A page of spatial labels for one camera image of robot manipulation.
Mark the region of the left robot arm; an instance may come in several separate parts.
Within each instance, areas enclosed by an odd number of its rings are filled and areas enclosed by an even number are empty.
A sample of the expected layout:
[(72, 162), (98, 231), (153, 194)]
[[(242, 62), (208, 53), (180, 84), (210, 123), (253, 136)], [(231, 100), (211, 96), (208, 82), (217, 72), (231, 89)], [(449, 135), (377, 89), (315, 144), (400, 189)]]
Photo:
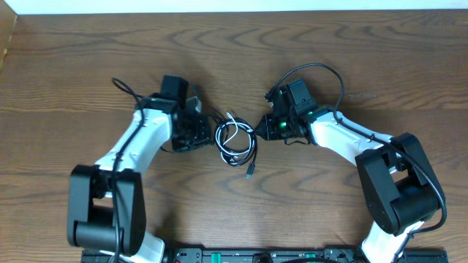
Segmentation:
[(96, 251), (100, 262), (171, 262), (165, 242), (146, 229), (143, 176), (166, 142), (187, 152), (211, 142), (211, 127), (190, 84), (165, 75), (158, 92), (136, 94), (114, 77), (112, 83), (135, 100), (132, 121), (118, 142), (92, 165), (70, 174), (67, 241)]

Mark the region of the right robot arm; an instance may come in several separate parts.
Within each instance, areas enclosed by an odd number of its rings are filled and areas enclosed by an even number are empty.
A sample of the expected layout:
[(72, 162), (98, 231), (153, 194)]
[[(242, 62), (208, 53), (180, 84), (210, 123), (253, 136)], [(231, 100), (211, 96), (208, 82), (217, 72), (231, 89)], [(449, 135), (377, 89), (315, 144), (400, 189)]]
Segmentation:
[(265, 94), (272, 111), (255, 132), (266, 141), (293, 140), (327, 148), (356, 166), (374, 222), (361, 243), (365, 262), (397, 262), (408, 240), (438, 210), (445, 195), (417, 137), (376, 133), (336, 107), (318, 106), (304, 80), (273, 87)]

